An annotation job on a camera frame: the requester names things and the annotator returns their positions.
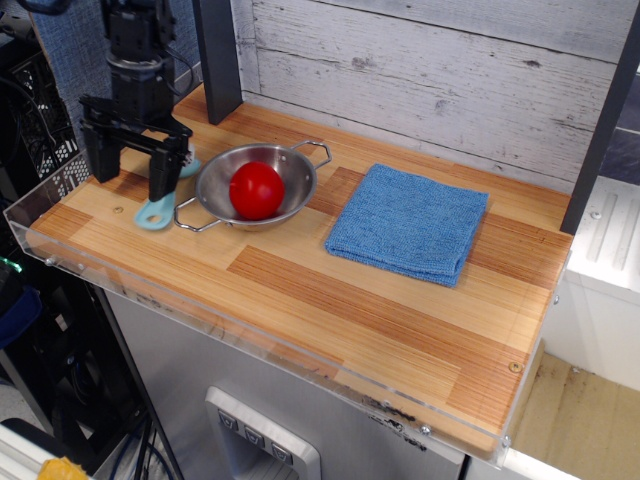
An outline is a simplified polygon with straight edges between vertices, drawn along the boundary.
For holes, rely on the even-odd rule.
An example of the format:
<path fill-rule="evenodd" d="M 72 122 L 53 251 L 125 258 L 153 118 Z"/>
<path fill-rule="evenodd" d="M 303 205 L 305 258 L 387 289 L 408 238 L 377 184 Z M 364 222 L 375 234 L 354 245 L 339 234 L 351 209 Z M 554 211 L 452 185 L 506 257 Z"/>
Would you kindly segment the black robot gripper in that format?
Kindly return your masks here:
<path fill-rule="evenodd" d="M 105 183 L 120 173 L 125 145 L 151 153 L 149 200 L 173 193 L 189 154 L 192 131 L 173 117 L 175 64 L 171 57 L 131 61 L 107 59 L 111 73 L 109 98 L 83 95 L 81 121 L 90 171 Z M 161 132 L 157 142 L 143 132 Z"/>

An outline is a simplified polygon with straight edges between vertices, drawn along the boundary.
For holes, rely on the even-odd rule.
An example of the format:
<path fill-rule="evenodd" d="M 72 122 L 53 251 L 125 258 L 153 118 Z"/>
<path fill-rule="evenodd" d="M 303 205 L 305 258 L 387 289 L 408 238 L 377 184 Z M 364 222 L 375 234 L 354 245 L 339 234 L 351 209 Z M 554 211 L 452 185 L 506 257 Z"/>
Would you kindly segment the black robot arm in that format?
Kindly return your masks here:
<path fill-rule="evenodd" d="M 175 18 L 167 1 L 103 1 L 111 96 L 83 96 L 89 168 L 101 183 L 120 174 L 121 150 L 150 156 L 149 200 L 173 193 L 192 131 L 173 117 L 175 64 L 168 47 Z"/>

